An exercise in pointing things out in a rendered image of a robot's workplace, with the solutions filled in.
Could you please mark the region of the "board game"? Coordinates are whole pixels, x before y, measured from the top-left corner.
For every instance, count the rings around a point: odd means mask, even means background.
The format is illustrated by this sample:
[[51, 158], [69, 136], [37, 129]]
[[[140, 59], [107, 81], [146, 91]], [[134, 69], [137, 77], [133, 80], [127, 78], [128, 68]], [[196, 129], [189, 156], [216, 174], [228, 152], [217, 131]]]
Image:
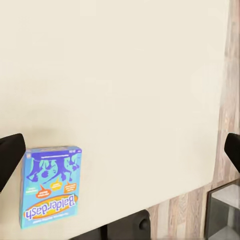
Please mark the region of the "board game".
[[78, 146], [26, 149], [21, 167], [21, 230], [78, 214], [81, 158]]

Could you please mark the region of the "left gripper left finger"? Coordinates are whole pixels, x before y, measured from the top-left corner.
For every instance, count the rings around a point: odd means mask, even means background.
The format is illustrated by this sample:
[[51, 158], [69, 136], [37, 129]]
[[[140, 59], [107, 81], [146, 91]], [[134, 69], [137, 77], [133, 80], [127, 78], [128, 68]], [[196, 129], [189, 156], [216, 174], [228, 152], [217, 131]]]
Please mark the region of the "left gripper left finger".
[[0, 138], [0, 193], [26, 152], [21, 133]]

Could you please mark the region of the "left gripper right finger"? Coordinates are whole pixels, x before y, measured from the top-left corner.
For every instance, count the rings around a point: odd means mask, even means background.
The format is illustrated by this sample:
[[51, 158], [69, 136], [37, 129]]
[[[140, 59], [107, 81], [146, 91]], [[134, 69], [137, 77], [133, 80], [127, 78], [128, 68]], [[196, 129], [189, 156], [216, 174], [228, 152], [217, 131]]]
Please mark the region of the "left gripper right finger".
[[224, 150], [233, 162], [235, 168], [240, 172], [240, 135], [228, 133], [225, 140]]

